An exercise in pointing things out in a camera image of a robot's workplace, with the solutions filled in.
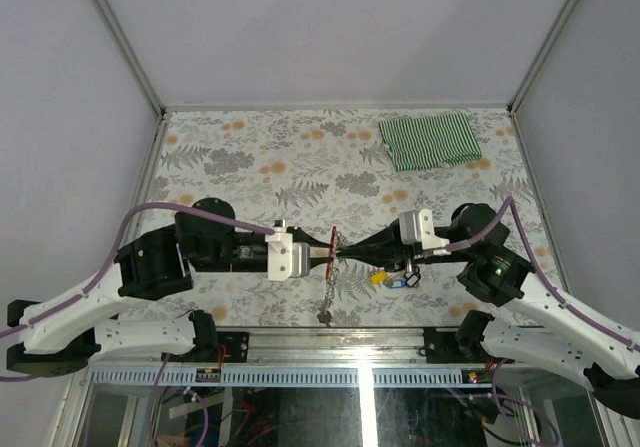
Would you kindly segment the metal key holder red handle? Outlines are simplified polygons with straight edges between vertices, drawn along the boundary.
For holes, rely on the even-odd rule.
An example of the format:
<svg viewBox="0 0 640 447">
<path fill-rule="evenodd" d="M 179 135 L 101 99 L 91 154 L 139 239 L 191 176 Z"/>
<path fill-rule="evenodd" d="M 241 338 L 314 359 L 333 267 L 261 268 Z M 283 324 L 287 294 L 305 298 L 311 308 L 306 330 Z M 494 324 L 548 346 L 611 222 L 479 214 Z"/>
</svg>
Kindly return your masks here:
<svg viewBox="0 0 640 447">
<path fill-rule="evenodd" d="M 335 299 L 335 286 L 339 273 L 337 267 L 337 253 L 341 243 L 341 234 L 339 233 L 337 226 L 334 225 L 331 230 L 330 249 L 328 254 L 329 261 L 327 262 L 325 271 L 326 289 L 321 310 L 324 314 L 329 312 L 329 309 L 333 305 Z"/>
</svg>

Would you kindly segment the black head key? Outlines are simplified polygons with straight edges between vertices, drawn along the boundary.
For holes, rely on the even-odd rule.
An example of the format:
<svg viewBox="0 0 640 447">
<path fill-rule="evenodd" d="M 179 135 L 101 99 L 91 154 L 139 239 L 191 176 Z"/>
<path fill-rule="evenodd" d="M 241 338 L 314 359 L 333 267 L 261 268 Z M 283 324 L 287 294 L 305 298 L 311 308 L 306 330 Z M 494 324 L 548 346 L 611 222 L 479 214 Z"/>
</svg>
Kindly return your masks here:
<svg viewBox="0 0 640 447">
<path fill-rule="evenodd" d="M 322 310 L 317 314 L 318 322 L 326 327 L 331 326 L 332 315 L 329 311 Z"/>
</svg>

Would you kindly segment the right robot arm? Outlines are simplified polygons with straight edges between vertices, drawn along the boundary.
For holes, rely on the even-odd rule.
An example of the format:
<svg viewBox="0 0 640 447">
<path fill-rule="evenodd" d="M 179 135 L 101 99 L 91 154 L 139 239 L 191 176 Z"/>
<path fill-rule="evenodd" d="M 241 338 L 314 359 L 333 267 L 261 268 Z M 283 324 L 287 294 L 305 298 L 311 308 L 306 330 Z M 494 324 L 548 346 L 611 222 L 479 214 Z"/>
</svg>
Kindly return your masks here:
<svg viewBox="0 0 640 447">
<path fill-rule="evenodd" d="M 515 205 L 499 210 L 466 203 L 447 227 L 436 227 L 427 209 L 409 211 L 382 231 L 339 249 L 340 258 L 385 270 L 404 270 L 412 283 L 419 265 L 461 263 L 457 276 L 484 304 L 536 322 L 530 330 L 470 310 L 454 334 L 453 347 L 467 361 L 510 359 L 546 370 L 590 392 L 608 409 L 639 416 L 639 334 L 611 320 L 544 275 L 533 253 L 521 257 L 506 245 L 501 221 Z"/>
</svg>

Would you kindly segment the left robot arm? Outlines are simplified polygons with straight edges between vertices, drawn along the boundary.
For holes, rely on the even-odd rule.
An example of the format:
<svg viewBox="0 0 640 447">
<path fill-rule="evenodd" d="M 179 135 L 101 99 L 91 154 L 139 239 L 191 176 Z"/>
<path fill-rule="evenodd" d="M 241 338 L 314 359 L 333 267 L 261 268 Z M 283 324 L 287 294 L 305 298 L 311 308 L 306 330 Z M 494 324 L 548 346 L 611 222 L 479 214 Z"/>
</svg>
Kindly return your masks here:
<svg viewBox="0 0 640 447">
<path fill-rule="evenodd" d="M 193 273 L 265 273 L 278 282 L 305 277 L 321 263 L 312 249 L 330 246 L 282 220 L 271 227 L 241 222 L 218 198 L 149 206 L 174 211 L 173 223 L 115 244 L 96 274 L 49 301 L 8 305 L 8 331 L 19 336 L 6 353 L 8 381 L 61 377 L 103 359 L 221 364 L 224 347 L 203 310 L 164 321 L 120 316 L 192 290 Z"/>
</svg>

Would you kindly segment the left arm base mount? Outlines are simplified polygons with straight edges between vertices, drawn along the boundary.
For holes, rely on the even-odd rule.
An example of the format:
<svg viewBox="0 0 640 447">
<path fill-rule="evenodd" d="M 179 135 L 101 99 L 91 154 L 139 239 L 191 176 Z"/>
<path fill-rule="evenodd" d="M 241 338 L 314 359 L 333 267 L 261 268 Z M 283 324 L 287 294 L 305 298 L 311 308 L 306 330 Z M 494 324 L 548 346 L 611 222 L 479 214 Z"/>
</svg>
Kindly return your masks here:
<svg viewBox="0 0 640 447">
<path fill-rule="evenodd" d="M 245 363 L 250 334 L 246 331 L 222 331 L 197 338 L 188 353 L 190 362 Z"/>
</svg>

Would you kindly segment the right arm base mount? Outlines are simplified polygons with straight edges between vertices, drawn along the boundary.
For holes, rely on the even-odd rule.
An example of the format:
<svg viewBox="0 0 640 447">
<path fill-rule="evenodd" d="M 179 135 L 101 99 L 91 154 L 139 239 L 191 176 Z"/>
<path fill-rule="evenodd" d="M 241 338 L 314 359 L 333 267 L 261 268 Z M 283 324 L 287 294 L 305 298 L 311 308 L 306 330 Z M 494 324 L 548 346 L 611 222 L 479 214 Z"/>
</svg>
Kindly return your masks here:
<svg viewBox="0 0 640 447">
<path fill-rule="evenodd" d="M 424 327 L 423 346 L 418 354 L 428 364 L 485 363 L 489 354 L 481 341 L 484 329 L 494 319 L 489 313 L 471 310 L 456 328 Z"/>
</svg>

